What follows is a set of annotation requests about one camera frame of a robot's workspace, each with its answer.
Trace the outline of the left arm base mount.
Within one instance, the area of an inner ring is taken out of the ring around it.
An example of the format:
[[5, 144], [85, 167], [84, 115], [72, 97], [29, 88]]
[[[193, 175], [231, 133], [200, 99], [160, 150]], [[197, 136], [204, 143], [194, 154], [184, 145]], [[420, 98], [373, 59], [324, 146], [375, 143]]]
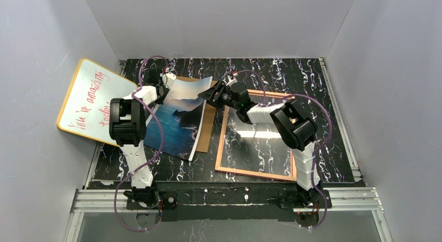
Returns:
[[174, 210], [177, 207], [177, 193], [174, 191], [134, 188], [125, 190], [123, 194], [128, 198], [128, 210]]

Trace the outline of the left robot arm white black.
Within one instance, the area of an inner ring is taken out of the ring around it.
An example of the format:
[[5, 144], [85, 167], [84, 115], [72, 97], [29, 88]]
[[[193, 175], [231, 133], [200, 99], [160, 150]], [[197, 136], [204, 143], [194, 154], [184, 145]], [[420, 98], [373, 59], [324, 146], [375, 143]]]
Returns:
[[173, 73], [154, 70], [148, 73], [146, 85], [137, 87], [123, 98], [111, 99], [109, 135], [126, 159], [132, 188], [146, 189], [153, 184], [154, 177], [144, 152], [145, 112], [148, 111], [159, 124], [149, 105], [162, 104], [175, 80]]

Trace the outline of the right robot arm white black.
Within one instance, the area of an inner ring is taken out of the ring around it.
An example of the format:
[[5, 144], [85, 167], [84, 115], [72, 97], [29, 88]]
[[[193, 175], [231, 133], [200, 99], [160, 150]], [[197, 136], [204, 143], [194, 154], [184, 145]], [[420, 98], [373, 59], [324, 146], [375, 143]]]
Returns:
[[314, 155], [318, 126], [294, 99], [277, 105], [258, 104], [251, 99], [244, 83], [222, 81], [200, 92], [198, 97], [215, 108], [233, 108], [243, 123], [273, 124], [294, 153], [299, 189], [305, 193], [322, 190]]

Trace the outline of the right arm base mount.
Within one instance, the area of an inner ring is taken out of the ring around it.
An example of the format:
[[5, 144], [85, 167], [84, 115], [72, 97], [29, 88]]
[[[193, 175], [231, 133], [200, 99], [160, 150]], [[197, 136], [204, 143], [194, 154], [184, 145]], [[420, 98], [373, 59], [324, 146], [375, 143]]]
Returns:
[[303, 188], [282, 190], [278, 193], [276, 203], [281, 209], [300, 209], [295, 211], [295, 219], [304, 226], [317, 224], [320, 221], [320, 210], [333, 206], [327, 190], [319, 193], [314, 188], [309, 191]]

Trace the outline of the brown backing board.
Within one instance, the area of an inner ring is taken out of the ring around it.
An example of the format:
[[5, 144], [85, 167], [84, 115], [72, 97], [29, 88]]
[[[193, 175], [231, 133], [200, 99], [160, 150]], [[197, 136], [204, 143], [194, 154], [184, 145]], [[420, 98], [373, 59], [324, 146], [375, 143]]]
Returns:
[[[188, 78], [178, 76], [177, 81], [180, 80], [178, 88], [183, 89], [194, 89], [195, 94], [199, 94], [201, 91], [207, 90], [208, 88], [215, 85], [216, 81], [212, 77], [207, 77], [204, 79]], [[210, 137], [212, 134], [213, 123], [215, 119], [216, 109], [208, 104], [203, 105], [199, 103], [199, 98], [187, 99], [188, 106], [190, 106], [189, 111], [174, 111], [173, 116], [178, 118], [181, 127], [191, 127], [197, 125], [197, 114], [201, 113], [201, 123], [198, 127], [198, 132], [194, 133], [190, 137], [191, 144], [193, 148], [191, 151], [186, 153], [179, 153], [176, 156], [184, 160], [191, 161], [195, 152], [208, 152], [208, 147], [210, 144]]]

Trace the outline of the seascape photo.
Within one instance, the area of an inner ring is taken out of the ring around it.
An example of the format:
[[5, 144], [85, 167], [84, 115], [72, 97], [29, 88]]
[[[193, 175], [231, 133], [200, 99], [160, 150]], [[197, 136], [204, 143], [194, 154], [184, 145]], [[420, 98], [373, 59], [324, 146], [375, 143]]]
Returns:
[[163, 152], [192, 161], [202, 128], [205, 100], [198, 94], [211, 87], [212, 77], [196, 81], [176, 79], [163, 104], [153, 113], [164, 133]]

